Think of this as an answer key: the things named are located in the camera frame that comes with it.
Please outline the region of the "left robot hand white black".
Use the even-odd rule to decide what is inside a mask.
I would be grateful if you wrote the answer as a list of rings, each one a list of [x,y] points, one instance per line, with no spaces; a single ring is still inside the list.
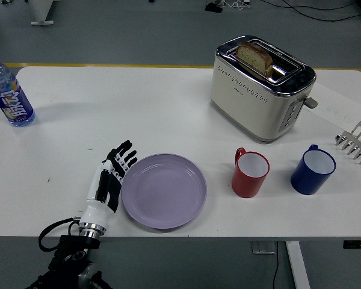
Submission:
[[[127,171],[138,158],[132,150],[132,142],[124,141],[111,149],[106,159],[98,165],[91,181],[86,209],[79,222],[80,230],[106,231],[108,219],[117,211],[122,182]]]

